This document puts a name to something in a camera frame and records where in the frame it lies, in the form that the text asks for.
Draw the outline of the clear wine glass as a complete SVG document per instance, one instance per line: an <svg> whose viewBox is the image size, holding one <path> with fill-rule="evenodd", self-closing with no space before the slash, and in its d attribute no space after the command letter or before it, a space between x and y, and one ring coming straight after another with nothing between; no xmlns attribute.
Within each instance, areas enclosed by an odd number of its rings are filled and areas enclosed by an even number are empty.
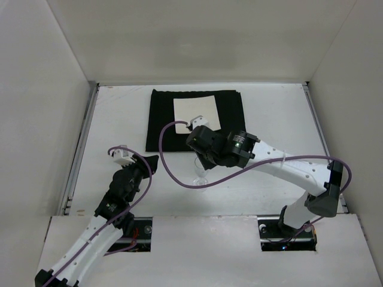
<svg viewBox="0 0 383 287"><path fill-rule="evenodd" d="M193 180L193 185L197 187L207 185L208 180L206 176L208 171L203 168L202 163L197 157L194 160L194 171L195 171L196 177Z"/></svg>

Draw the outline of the white square plate black rim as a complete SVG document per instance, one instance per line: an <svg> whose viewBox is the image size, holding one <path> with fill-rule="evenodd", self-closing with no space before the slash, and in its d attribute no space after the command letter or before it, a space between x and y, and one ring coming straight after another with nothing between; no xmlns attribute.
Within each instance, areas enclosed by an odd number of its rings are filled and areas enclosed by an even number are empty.
<svg viewBox="0 0 383 287"><path fill-rule="evenodd" d="M174 99L175 121L186 121L203 116L208 121L210 129L217 131L221 129L218 108L215 96L204 96L196 98Z"/></svg>

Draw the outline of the black cloth placemat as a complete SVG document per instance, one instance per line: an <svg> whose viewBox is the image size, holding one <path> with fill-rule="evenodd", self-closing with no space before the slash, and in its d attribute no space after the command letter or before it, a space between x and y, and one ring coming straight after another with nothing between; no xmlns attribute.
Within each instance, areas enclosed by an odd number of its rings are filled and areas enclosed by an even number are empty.
<svg viewBox="0 0 383 287"><path fill-rule="evenodd" d="M199 99L208 96L215 97L221 125L219 133L227 136L235 130L246 130L242 97L236 90L158 91L154 89L151 93L145 150L158 152L161 130L175 120L174 99Z"/></svg>

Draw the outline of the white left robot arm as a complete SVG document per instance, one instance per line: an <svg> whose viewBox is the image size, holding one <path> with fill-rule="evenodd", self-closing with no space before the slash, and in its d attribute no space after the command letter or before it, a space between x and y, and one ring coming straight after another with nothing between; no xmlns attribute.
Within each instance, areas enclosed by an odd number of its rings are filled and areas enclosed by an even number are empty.
<svg viewBox="0 0 383 287"><path fill-rule="evenodd" d="M113 174L108 191L103 196L89 224L66 254L49 270L41 269L34 279L35 286L83 286L91 272L121 237L134 226L130 212L142 180L153 180L159 156L118 159L121 169Z"/></svg>

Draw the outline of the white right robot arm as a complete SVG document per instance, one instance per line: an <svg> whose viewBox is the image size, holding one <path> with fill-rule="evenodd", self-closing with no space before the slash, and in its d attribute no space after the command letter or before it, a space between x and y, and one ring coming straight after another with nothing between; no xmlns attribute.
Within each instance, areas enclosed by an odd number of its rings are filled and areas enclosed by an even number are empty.
<svg viewBox="0 0 383 287"><path fill-rule="evenodd" d="M222 135L207 126L193 128L186 144L205 169L246 168L257 164L256 170L302 188L303 195L284 206L280 213L278 227L286 234L297 232L316 216L333 218L337 214L344 168L340 161L318 164L291 159L290 155L243 130Z"/></svg>

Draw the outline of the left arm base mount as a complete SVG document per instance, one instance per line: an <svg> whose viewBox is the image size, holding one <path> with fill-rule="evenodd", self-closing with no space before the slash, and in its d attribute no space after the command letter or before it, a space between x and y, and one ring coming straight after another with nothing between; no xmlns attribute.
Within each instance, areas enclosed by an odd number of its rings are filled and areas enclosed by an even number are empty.
<svg viewBox="0 0 383 287"><path fill-rule="evenodd" d="M108 249L108 252L150 252L152 232L153 218L137 217L133 225Z"/></svg>

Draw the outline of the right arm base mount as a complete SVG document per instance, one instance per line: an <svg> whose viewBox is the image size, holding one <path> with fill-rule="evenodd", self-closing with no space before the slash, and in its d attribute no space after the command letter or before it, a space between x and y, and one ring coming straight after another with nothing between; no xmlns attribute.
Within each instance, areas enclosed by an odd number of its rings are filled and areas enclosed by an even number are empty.
<svg viewBox="0 0 383 287"><path fill-rule="evenodd" d="M282 220L287 206L276 215L260 216L257 224L260 246L263 252L316 251L317 235L309 227L307 230L285 225Z"/></svg>

